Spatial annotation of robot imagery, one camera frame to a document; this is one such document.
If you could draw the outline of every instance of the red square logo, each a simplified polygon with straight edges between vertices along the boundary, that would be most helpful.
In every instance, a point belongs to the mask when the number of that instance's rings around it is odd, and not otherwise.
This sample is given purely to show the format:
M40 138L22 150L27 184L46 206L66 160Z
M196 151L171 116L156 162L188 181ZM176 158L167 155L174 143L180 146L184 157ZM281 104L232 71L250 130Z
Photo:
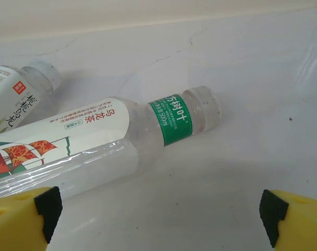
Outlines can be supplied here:
M17 94L21 94L24 90L26 89L26 86L19 81L14 87L13 90L15 90L17 92Z

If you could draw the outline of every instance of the clear plastic bottle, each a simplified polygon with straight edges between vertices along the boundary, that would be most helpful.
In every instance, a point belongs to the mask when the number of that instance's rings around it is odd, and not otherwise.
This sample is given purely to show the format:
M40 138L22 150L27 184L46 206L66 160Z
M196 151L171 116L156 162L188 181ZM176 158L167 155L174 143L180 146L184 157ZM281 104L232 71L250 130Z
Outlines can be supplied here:
M0 133L16 128L60 84L60 73L48 62L21 70L0 64Z
M208 131L220 121L214 93L204 86L145 105L117 99L129 113L124 138L2 178L0 197L32 188L59 186L65 199L117 178L141 173L161 156L164 146ZM164 115L172 112L170 123L165 123Z

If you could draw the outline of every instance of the green bottle label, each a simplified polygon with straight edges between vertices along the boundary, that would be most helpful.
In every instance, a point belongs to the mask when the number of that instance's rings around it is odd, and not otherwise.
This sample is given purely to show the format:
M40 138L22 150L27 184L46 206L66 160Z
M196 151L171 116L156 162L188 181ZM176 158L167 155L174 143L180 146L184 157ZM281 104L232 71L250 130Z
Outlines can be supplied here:
M192 120L188 108L178 94L149 103L160 123L164 146L192 135Z

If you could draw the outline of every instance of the bottle label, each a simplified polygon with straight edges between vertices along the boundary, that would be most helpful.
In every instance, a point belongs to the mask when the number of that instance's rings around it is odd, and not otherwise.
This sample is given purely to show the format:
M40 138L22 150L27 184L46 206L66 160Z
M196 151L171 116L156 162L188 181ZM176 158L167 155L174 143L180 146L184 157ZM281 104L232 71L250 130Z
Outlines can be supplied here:
M16 128L39 101L35 89L19 73L0 66L0 133Z
M129 114L123 102L91 105L0 134L0 178L124 138Z
M188 108L178 94L149 103L163 134L164 146L192 135L192 120Z

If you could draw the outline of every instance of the bottle cap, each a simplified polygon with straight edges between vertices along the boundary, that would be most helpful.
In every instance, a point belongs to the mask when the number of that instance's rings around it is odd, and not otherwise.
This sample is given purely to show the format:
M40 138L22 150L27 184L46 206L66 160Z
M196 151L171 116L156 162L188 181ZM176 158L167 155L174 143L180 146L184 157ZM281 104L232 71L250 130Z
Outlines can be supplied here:
M33 61L28 64L26 67L34 68L39 71L53 86L53 92L60 86L61 84L61 75L59 71L51 64L45 61Z
M204 115L204 128L202 132L214 128L221 119L219 104L213 91L206 86L191 88L186 92L191 92L197 99L198 107Z

